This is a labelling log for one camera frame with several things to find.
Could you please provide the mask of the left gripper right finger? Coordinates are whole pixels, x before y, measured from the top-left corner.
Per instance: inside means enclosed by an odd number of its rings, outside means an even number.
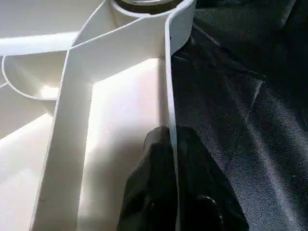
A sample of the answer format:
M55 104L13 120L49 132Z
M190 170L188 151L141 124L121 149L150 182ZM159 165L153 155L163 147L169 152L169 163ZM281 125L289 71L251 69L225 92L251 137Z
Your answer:
M177 142L181 230L249 230L229 180L197 132L178 127Z

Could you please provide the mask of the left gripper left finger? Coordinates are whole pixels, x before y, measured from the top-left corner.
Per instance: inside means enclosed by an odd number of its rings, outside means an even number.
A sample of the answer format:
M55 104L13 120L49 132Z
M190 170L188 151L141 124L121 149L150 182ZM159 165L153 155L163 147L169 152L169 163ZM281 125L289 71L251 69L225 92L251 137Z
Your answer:
M169 128L159 126L144 140L142 158L127 179L118 219L120 231L173 231L176 174Z

